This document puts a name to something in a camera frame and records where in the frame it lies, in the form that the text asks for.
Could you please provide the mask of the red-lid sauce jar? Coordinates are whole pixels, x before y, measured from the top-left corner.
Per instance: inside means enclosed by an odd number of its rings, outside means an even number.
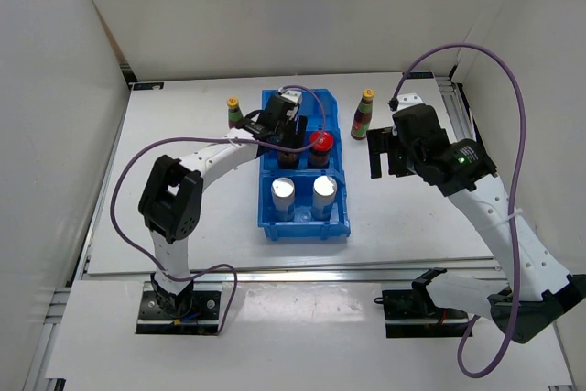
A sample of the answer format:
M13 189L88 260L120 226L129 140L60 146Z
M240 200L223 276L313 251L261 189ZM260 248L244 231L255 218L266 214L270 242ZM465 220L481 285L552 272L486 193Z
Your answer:
M277 152L277 164L282 169L295 169L298 167L300 157L298 153Z
M330 163L330 152L333 148L334 137L329 131L314 131L309 137L312 144L309 150L309 168L327 168Z

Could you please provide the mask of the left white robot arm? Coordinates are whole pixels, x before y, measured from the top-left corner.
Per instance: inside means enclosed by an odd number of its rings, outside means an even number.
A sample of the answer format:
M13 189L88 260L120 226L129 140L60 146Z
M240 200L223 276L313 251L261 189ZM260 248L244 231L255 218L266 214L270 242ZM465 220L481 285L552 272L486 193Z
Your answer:
M212 143L185 157L159 157L138 204L154 244L159 266L151 277L157 304L172 318L192 309L193 281L188 263L188 237L201 217L203 192L240 165L264 155L268 144L296 149L303 136L298 128L302 93L280 90L269 97L255 120L246 117L221 143Z

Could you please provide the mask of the silver can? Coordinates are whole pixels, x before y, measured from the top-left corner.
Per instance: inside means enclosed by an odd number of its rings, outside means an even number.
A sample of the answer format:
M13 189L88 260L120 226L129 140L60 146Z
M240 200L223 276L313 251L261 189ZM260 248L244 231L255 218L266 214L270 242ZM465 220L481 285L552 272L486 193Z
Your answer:
M328 221L331 218L337 189L337 181L331 176L323 175L314 180L311 214L315 220Z
M291 222L295 217L295 184L292 179L281 177L271 183L271 196L275 216L280 222Z

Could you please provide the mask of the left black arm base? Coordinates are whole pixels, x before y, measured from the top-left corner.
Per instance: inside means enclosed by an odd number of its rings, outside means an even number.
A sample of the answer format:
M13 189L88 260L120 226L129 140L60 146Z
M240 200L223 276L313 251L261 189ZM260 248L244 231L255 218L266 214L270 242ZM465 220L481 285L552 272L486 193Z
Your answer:
M212 336L219 330L222 285L196 283L178 311L161 308L150 285L144 285L136 318L136 334Z

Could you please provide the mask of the tall sauce bottle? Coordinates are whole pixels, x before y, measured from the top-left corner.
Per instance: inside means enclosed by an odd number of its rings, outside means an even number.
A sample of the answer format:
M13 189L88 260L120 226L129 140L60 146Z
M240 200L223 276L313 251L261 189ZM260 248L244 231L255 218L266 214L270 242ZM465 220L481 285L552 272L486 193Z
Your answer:
M237 97L232 96L227 99L228 107L228 126L230 129L235 128L243 119L243 113L240 108Z
M353 117L351 128L351 137L353 139L362 140L366 138L366 133L372 120L374 97L373 89L367 88L363 91L362 98Z

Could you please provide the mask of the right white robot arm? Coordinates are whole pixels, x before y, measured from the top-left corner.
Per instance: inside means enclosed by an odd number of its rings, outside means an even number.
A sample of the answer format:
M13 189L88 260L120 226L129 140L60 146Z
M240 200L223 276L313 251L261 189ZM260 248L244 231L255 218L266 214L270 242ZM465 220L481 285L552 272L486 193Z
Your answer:
M492 320L512 339L527 343L585 298L585 276L572 275L540 242L509 196L496 165L476 141L451 142L435 109L416 104L396 112L391 127L371 129L367 145L371 176L382 176L381 155L396 177L417 175L439 189L474 227L505 273L504 283L433 268L411 283L411 306L430 318L441 309Z

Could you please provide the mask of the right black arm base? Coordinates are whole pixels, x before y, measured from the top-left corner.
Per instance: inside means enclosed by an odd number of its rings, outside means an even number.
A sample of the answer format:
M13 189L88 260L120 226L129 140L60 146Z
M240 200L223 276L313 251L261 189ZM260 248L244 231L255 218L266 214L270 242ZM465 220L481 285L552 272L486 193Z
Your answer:
M459 338L465 333L469 315L433 305L426 291L435 277L446 272L432 268L417 277L410 289L383 289L374 299L383 308L387 339Z

